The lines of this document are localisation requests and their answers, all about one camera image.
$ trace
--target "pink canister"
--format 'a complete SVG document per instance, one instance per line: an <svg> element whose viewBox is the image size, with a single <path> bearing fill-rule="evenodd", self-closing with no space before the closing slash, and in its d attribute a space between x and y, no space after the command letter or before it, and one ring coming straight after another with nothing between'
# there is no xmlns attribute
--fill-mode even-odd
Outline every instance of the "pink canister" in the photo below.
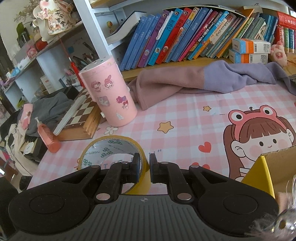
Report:
<svg viewBox="0 0 296 241"><path fill-rule="evenodd" d="M136 117L137 108L113 56L92 62L79 76L110 125L124 126Z"/></svg>

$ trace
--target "pink headband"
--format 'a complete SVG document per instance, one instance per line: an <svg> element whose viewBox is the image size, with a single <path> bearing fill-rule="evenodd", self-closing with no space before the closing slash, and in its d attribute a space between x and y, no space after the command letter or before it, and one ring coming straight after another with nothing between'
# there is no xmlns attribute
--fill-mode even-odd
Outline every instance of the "pink headband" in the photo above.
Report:
<svg viewBox="0 0 296 241"><path fill-rule="evenodd" d="M262 117L262 118L273 120L276 123L278 123L281 127L286 129L286 126L277 118L276 111L268 105L261 106L260 112L251 112L248 114L245 114L241 110L232 110L231 112L229 112L228 118L232 124L235 124L234 138L237 141L239 140L239 134L240 134L240 131L242 130L243 125L248 120L256 117Z"/></svg>

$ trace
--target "my melody sticker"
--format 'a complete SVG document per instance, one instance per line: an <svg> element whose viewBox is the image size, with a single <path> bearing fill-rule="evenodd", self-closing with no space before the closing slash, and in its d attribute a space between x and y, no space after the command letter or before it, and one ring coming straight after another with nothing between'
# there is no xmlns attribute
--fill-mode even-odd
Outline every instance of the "my melody sticker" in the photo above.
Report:
<svg viewBox="0 0 296 241"><path fill-rule="evenodd" d="M91 83L91 87L96 91L96 92L101 92L101 83L99 81L94 81Z"/></svg>
<svg viewBox="0 0 296 241"><path fill-rule="evenodd" d="M123 96L123 97L120 97L120 96L118 96L117 98L116 98L116 102L117 103L122 103L122 108L123 109L128 109L128 100L126 99L126 96Z"/></svg>
<svg viewBox="0 0 296 241"><path fill-rule="evenodd" d="M117 115L117 118L119 119L119 120L123 120L124 118L123 118L123 116L122 115L120 115L119 113L117 113L116 112L116 115Z"/></svg>
<svg viewBox="0 0 296 241"><path fill-rule="evenodd" d="M110 106L110 102L106 95L98 97L98 101L102 106Z"/></svg>
<svg viewBox="0 0 296 241"><path fill-rule="evenodd" d="M110 89L113 85L113 82L111 80L111 75L108 76L108 78L105 79L105 87Z"/></svg>

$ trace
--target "pink blushing cheek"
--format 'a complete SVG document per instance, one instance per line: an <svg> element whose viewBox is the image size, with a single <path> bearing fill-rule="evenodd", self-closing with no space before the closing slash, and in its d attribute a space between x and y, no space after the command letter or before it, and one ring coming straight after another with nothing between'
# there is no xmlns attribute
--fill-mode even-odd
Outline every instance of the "pink blushing cheek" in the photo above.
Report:
<svg viewBox="0 0 296 241"><path fill-rule="evenodd" d="M285 140L285 139L280 139L278 140L278 144L279 144L279 149L285 149L290 147L291 145Z"/></svg>
<svg viewBox="0 0 296 241"><path fill-rule="evenodd" d="M262 154L262 148L257 146L257 145L253 145L250 147L250 154L257 159L257 157L259 157Z"/></svg>

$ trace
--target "pink plush toy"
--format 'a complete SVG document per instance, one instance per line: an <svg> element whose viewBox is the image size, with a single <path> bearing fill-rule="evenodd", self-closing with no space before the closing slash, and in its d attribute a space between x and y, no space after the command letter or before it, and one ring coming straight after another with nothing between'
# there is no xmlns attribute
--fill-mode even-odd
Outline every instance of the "pink plush toy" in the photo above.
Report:
<svg viewBox="0 0 296 241"><path fill-rule="evenodd" d="M282 68L287 66L287 55L281 41L271 46L270 59L273 62L277 62Z"/></svg>

